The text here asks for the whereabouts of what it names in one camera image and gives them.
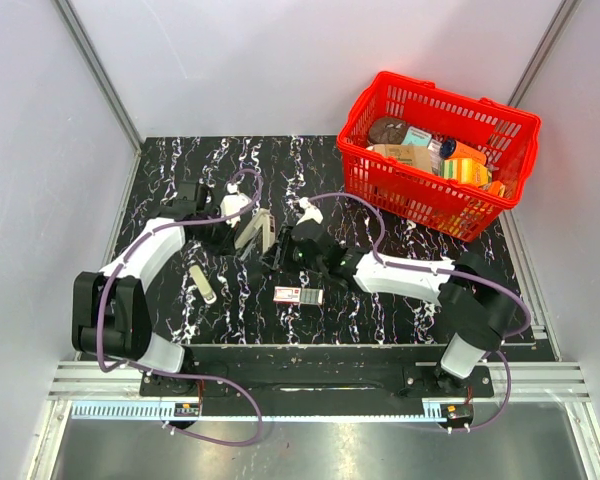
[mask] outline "marble tabletop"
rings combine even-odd
[[[343,191],[340,152],[334,136],[149,138],[140,163],[116,255],[142,231],[150,214],[175,196],[182,180],[204,180],[221,188],[240,168],[264,178],[259,206],[268,208],[278,228],[295,223],[300,197]],[[245,177],[241,191],[255,191]],[[328,231],[348,245],[369,247],[379,233],[373,216],[353,201],[327,199],[319,205]],[[471,244],[383,212],[387,235],[380,252],[417,259],[456,259],[463,251],[483,256],[519,293],[504,234],[496,221]],[[391,294],[360,294],[325,285],[313,273],[262,276],[258,255],[244,262],[214,257],[193,241],[174,255],[147,291],[154,328],[182,344],[423,344],[443,343],[450,332],[432,328],[432,304]],[[218,295],[207,305],[196,291],[189,267],[200,264]],[[275,286],[324,288],[322,306],[273,303]],[[520,312],[515,324],[522,322]],[[532,341],[528,330],[512,342]]]

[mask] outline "red basket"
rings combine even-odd
[[[437,140],[452,137],[484,152],[493,179],[506,186],[505,196],[367,150],[371,124],[387,115],[426,130]],[[540,124],[536,115],[486,98],[473,100],[437,89],[432,82],[381,72],[360,95],[338,135],[346,191],[383,210],[471,241],[520,201],[535,163]]]

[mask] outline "purple cable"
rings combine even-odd
[[[107,302],[103,301],[103,300],[106,300],[109,298],[109,294],[111,293],[111,287],[113,286],[113,282],[117,278],[120,271],[124,268],[125,264],[129,261],[129,259],[134,254],[134,252],[136,252],[136,250],[138,250],[140,245],[142,245],[142,243],[145,242],[148,238],[151,238],[155,233],[157,233],[161,230],[166,230],[167,228],[173,228],[173,227],[188,227],[188,226],[195,226],[195,225],[211,225],[213,223],[222,223],[222,222],[226,222],[227,220],[231,220],[232,218],[238,217],[238,216],[242,215],[243,213],[246,213],[249,210],[253,209],[253,207],[256,205],[256,203],[260,200],[260,198],[262,196],[262,186],[263,186],[264,182],[262,180],[262,176],[256,170],[254,170],[252,168],[243,168],[242,170],[239,170],[238,172],[236,172],[233,175],[233,177],[231,177],[231,180],[229,180],[229,182],[235,183],[236,177],[238,177],[239,175],[242,175],[244,173],[253,174],[256,178],[258,185],[256,187],[256,193],[253,196],[253,199],[251,200],[251,202],[249,202],[245,207],[241,208],[238,212],[231,214],[231,215],[227,215],[225,217],[206,218],[206,219],[201,219],[201,220],[187,220],[187,221],[183,221],[183,222],[173,222],[173,223],[161,225],[159,227],[156,227],[151,232],[147,232],[144,235],[138,237],[136,239],[136,241],[133,242],[133,244],[129,247],[129,249],[127,250],[127,253],[125,253],[124,257],[122,257],[122,263],[120,263],[116,266],[116,268],[113,270],[113,272],[107,279],[106,283],[104,284],[104,288],[102,290],[102,296],[100,298],[100,304],[98,305],[98,321],[96,324],[96,358],[98,359],[98,365],[100,366],[100,369],[103,372],[105,372],[105,373],[111,372],[124,363],[122,361],[117,361],[111,365],[107,365],[105,363],[106,359],[105,359],[104,351],[103,351],[104,350],[104,347],[103,347],[104,317],[105,317],[105,310],[106,310],[106,306],[107,306]],[[162,370],[153,370],[151,368],[145,367],[145,366],[140,365],[135,362],[129,362],[129,365],[131,365],[139,370],[151,371],[157,375],[161,375],[164,377],[183,378],[183,379],[188,379],[188,380],[208,380],[208,381],[226,383],[227,385],[236,389],[240,394],[244,395],[244,397],[247,399],[247,401],[253,406],[253,409],[256,412],[256,417],[258,418],[256,433],[251,438],[244,440],[244,441],[240,441],[240,442],[231,442],[231,441],[227,441],[227,440],[220,440],[217,438],[206,437],[204,435],[200,435],[197,433],[187,432],[185,430],[176,428],[174,426],[171,427],[172,431],[174,431],[174,432],[177,431],[178,433],[181,433],[188,437],[197,438],[198,440],[204,440],[204,441],[207,441],[210,443],[215,443],[217,445],[223,445],[223,446],[227,446],[227,447],[246,447],[248,445],[253,445],[254,443],[257,443],[258,441],[260,441],[260,439],[262,437],[262,413],[260,412],[260,407],[258,406],[255,399],[251,396],[251,394],[249,392],[247,392],[243,387],[238,385],[237,383],[229,380],[228,378],[217,377],[215,375],[195,375],[195,374],[186,374],[186,373],[170,373],[170,372],[165,372]]]
[[[465,280],[471,280],[476,283],[481,283],[489,288],[493,288],[494,290],[497,290],[498,292],[503,293],[507,297],[511,298],[514,302],[516,302],[516,304],[524,312],[524,316],[525,316],[525,321],[524,321],[523,325],[519,328],[516,328],[510,332],[505,333],[505,335],[504,335],[505,338],[511,337],[513,335],[519,335],[520,333],[524,332],[527,328],[529,328],[529,326],[531,325],[531,310],[529,310],[529,307],[527,307],[527,305],[525,305],[525,303],[522,301],[522,299],[520,297],[518,297],[511,290],[509,290],[506,287],[503,287],[499,283],[492,282],[491,280],[487,280],[485,278],[478,277],[477,275],[472,275],[470,273],[459,272],[456,270],[448,270],[446,268],[441,268],[441,269],[438,269],[437,271],[433,271],[428,267],[420,267],[420,266],[416,266],[416,265],[403,265],[401,263],[395,263],[395,262],[385,262],[380,257],[380,254],[378,253],[378,247],[380,246],[380,242],[382,242],[382,239],[384,238],[384,234],[386,231],[385,225],[384,225],[384,219],[382,218],[382,215],[380,214],[380,212],[373,205],[371,205],[369,202],[367,202],[363,198],[360,198],[351,193],[344,193],[344,192],[323,193],[321,195],[316,195],[315,197],[309,198],[309,201],[314,202],[316,200],[322,200],[323,198],[331,198],[331,197],[347,197],[347,198],[357,200],[358,202],[363,204],[365,207],[367,207],[369,210],[371,210],[373,212],[373,214],[376,216],[376,218],[378,219],[378,222],[380,223],[380,235],[378,236],[376,241],[373,242],[372,251],[373,251],[373,257],[376,259],[376,261],[378,261],[378,263],[381,263],[382,265],[386,265],[388,267],[402,268],[404,270],[413,270],[416,272],[423,272],[423,273],[433,273],[434,275],[438,275],[438,274],[453,275],[458,278],[464,278]],[[487,420],[484,423],[476,425],[475,427],[472,428],[472,430],[480,430],[484,427],[491,425],[498,418],[500,418],[500,415],[502,415],[502,413],[507,408],[507,404],[509,403],[509,398],[511,397],[511,369],[509,368],[509,364],[508,364],[507,359],[504,356],[504,354],[502,352],[500,352],[499,350],[496,351],[495,353],[502,359],[502,362],[504,363],[505,371],[507,373],[507,389],[505,391],[504,400],[502,402],[502,405],[500,406],[500,408],[498,409],[498,411],[496,412],[496,414],[493,417],[491,417],[489,420]]]

